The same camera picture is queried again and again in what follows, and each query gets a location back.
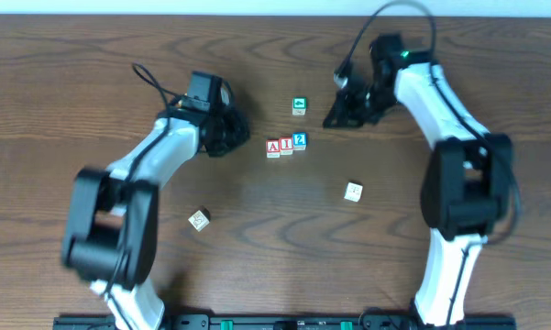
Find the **blue number 2 block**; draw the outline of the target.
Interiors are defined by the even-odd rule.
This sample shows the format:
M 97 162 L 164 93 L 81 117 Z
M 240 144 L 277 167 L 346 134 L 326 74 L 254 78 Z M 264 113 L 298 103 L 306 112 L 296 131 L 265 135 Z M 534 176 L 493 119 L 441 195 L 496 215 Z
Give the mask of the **blue number 2 block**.
M 294 151 L 306 150 L 307 147 L 307 134 L 304 132 L 297 132 L 292 134 L 292 145 Z

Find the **red letter A block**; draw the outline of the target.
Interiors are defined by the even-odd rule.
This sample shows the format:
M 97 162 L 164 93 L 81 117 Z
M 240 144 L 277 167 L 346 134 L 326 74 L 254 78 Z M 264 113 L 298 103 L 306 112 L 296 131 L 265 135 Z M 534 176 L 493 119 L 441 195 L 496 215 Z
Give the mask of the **red letter A block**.
M 266 155 L 269 159 L 279 158 L 281 156 L 280 143 L 278 139 L 268 139 L 266 141 Z

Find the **red letter I block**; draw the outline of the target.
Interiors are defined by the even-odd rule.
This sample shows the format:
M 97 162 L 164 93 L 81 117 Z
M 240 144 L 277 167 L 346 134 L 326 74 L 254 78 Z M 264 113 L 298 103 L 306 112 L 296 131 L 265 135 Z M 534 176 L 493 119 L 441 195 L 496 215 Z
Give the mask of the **red letter I block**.
M 291 137 L 281 137 L 279 139 L 280 154 L 282 156 L 289 156 L 293 154 L 293 139 Z

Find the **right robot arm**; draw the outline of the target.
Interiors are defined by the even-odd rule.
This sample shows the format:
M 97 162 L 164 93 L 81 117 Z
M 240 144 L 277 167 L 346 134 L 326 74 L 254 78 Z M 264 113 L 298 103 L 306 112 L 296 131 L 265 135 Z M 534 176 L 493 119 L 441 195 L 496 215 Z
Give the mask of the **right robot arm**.
M 460 102 L 429 50 L 375 46 L 372 83 L 362 82 L 346 57 L 336 69 L 339 87 L 323 126 L 376 124 L 396 105 L 404 106 L 431 150 L 420 192 L 430 245 L 421 286 L 408 313 L 374 309 L 358 320 L 363 329 L 514 329 L 505 315 L 464 312 L 469 281 L 481 250 L 519 203 L 512 171 L 512 142 L 491 133 Z

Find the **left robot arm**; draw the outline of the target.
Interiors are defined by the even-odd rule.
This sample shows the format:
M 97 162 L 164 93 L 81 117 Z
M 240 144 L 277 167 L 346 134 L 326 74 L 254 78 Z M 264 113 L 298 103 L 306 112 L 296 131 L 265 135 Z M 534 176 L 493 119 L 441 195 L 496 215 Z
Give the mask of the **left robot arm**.
M 232 106 L 215 113 L 173 108 L 150 133 L 106 169 L 81 169 L 73 183 L 61 262 L 88 281 L 118 329 L 157 329 L 165 305 L 150 271 L 159 227 L 160 191 L 200 149 L 221 157 L 249 139 L 245 116 Z

